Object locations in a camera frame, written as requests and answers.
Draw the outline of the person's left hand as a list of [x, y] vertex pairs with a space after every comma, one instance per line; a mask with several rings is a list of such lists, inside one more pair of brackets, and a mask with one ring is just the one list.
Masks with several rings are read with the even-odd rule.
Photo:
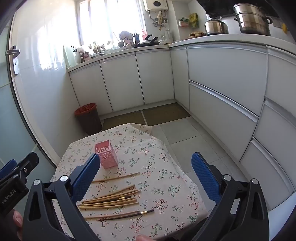
[[19, 240], [23, 240], [22, 235], [23, 235], [23, 217], [22, 215], [13, 209], [13, 221], [14, 224], [17, 227], [17, 236]]

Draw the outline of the person's right hand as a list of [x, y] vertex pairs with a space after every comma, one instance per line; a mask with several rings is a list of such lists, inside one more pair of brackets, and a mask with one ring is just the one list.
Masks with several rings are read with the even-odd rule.
[[138, 235], [136, 237], [136, 241], [155, 241], [155, 240], [153, 240], [152, 238], [147, 237], [145, 235]]

